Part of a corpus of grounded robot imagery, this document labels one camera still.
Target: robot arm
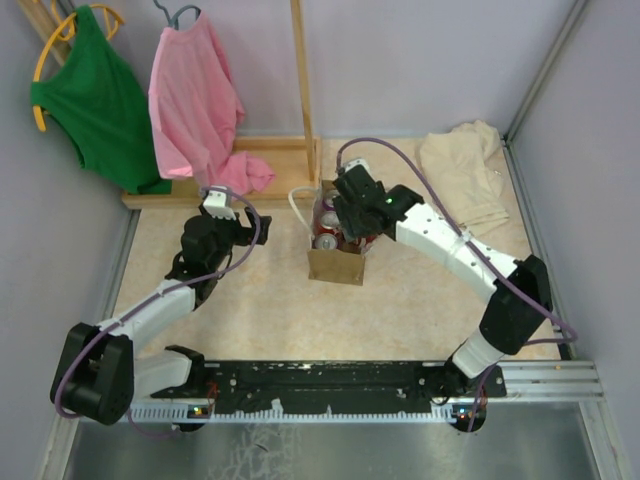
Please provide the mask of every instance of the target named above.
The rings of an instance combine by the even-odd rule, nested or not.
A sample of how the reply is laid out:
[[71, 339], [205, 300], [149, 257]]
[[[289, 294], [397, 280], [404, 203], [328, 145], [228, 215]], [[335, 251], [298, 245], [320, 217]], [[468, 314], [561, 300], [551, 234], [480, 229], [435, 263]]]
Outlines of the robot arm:
[[447, 361], [439, 386], [446, 396], [464, 394], [470, 380], [504, 355], [516, 354], [544, 321], [543, 315], [496, 281], [465, 244], [473, 242], [502, 275], [549, 310], [547, 271], [537, 257], [520, 262], [471, 236], [460, 237], [417, 193], [403, 185], [385, 190], [362, 159], [346, 164], [334, 184], [340, 194], [334, 206], [347, 240], [384, 233], [439, 262], [487, 303], [479, 328]]
[[[218, 191], [208, 194], [200, 215], [185, 223], [180, 240], [182, 251], [154, 292], [118, 317], [95, 326], [79, 323], [70, 330], [51, 387], [52, 402], [72, 362], [106, 329], [110, 329], [109, 333], [89, 351], [64, 386], [61, 397], [64, 409], [111, 425], [128, 410], [132, 400], [189, 380], [194, 374], [194, 362], [204, 361], [197, 352], [171, 346], [149, 358], [136, 360], [136, 357], [161, 331], [202, 305], [220, 278], [190, 285], [182, 285], [183, 282], [219, 271], [225, 258], [231, 258], [235, 245], [251, 243], [255, 219], [247, 209], [251, 226], [243, 227], [230, 207], [230, 200], [229, 195]], [[271, 217], [260, 217], [258, 244], [266, 243], [270, 224]], [[151, 301], [158, 293], [160, 298]], [[121, 322], [125, 315], [130, 317], [126, 323]]]

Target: green tank top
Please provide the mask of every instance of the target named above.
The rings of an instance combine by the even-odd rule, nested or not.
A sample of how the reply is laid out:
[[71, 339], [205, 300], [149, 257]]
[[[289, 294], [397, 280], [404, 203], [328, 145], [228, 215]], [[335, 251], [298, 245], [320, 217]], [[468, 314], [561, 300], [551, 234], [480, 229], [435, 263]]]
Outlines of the green tank top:
[[67, 132], [80, 165], [129, 193], [169, 193], [158, 173], [147, 99], [111, 48], [90, 7], [76, 10], [75, 44], [50, 80], [33, 82], [31, 103]]

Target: pink cloth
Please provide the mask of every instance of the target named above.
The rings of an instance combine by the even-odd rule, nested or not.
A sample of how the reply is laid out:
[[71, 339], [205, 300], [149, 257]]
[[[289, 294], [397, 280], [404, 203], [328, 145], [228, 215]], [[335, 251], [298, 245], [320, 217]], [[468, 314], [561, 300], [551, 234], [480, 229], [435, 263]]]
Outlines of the pink cloth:
[[274, 179], [267, 163], [247, 152], [231, 155], [244, 108], [229, 64], [204, 12], [186, 31], [165, 28], [153, 62], [149, 114], [160, 176], [194, 177], [243, 194]]

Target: wooden plank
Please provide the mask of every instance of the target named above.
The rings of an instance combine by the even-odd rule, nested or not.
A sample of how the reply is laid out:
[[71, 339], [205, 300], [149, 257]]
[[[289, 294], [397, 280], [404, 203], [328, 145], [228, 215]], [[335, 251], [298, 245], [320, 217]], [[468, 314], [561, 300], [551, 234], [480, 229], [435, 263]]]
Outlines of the wooden plank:
[[296, 60], [298, 64], [298, 84], [300, 86], [300, 103], [302, 104], [302, 123], [307, 149], [307, 169], [309, 179], [313, 180], [316, 171], [317, 157], [313, 145], [313, 128], [311, 125], [311, 94], [309, 90], [309, 73], [307, 70], [307, 50], [304, 39], [304, 21], [300, 0], [291, 0], [291, 19], [293, 23], [293, 37], [296, 46]]
[[[314, 140], [314, 155], [320, 158], [322, 141]], [[285, 200], [289, 191], [300, 186], [319, 185], [319, 163], [309, 179], [306, 142], [303, 137], [238, 137], [234, 151], [246, 150], [252, 155], [264, 158], [276, 174], [275, 180], [262, 192], [247, 195], [252, 202], [273, 202]], [[202, 199], [198, 185], [193, 179], [174, 181], [171, 193], [167, 195], [122, 194], [122, 201], [132, 210], [141, 208], [184, 208], [200, 205]]]
[[[40, 39], [47, 43], [51, 34], [58, 28], [58, 24], [49, 13], [49, 10], [41, 1], [17, 0], [17, 2]], [[58, 64], [64, 65], [71, 52], [71, 47], [67, 42], [56, 42], [53, 44], [51, 52]]]

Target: yellow hanger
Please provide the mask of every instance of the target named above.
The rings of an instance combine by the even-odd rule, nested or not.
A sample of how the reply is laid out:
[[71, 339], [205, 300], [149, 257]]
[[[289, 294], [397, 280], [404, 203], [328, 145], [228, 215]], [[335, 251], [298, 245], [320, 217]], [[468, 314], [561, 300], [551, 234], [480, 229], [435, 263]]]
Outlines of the yellow hanger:
[[[73, 21], [74, 18], [76, 17], [76, 13], [75, 12], [72, 13], [63, 22], [61, 22], [60, 16], [58, 15], [58, 12], [55, 7], [55, 2], [56, 0], [52, 0], [51, 10], [56, 20], [58, 21], [59, 25], [58, 25], [58, 28], [56, 28], [55, 31], [49, 37], [49, 40], [45, 44], [44, 49], [40, 54], [40, 59], [38, 60], [38, 64], [36, 65], [36, 71], [33, 74], [34, 82], [40, 81], [40, 75], [42, 74], [42, 68], [44, 67], [44, 62], [47, 59], [47, 55], [49, 54], [51, 47], [53, 47], [53, 44], [57, 40], [68, 42], [76, 34], [75, 22]], [[116, 13], [115, 10], [113, 10], [111, 7], [108, 7], [107, 5], [103, 5], [101, 3], [94, 3], [89, 5], [89, 7], [102, 8], [102, 12], [104, 14], [104, 24], [107, 27], [107, 40], [111, 40], [113, 36], [116, 34], [116, 32], [118, 31], [118, 28], [120, 28], [120, 25], [124, 25], [124, 20], [120, 15], [118, 15], [118, 13]], [[115, 19], [115, 23], [113, 25], [111, 25], [109, 14], [111, 14]], [[66, 35], [63, 35], [62, 31], [67, 27], [69, 27], [69, 31]], [[38, 125], [38, 129], [41, 132], [46, 132], [47, 126], [44, 123], [44, 115], [42, 112], [42, 107], [40, 107], [39, 105], [34, 105], [33, 116], [36, 119], [36, 125]]]

